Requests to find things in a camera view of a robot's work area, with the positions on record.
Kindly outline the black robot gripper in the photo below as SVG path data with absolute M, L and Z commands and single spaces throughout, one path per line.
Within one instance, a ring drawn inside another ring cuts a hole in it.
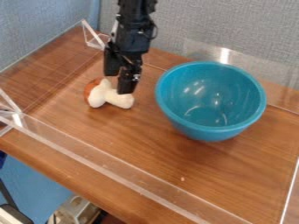
M 125 23 L 120 19 L 115 22 L 112 43 L 104 50 L 104 75 L 117 76 L 120 70 L 116 85 L 120 95 L 135 92 L 141 76 L 143 55 L 148 52 L 157 34 L 155 29 L 155 21 L 149 17 L 135 23 Z

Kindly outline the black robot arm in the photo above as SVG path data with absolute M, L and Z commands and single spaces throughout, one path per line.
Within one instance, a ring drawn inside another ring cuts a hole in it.
M 104 75 L 117 76 L 116 92 L 132 94 L 157 27 L 149 14 L 157 0 L 117 0 L 119 13 L 104 49 Z

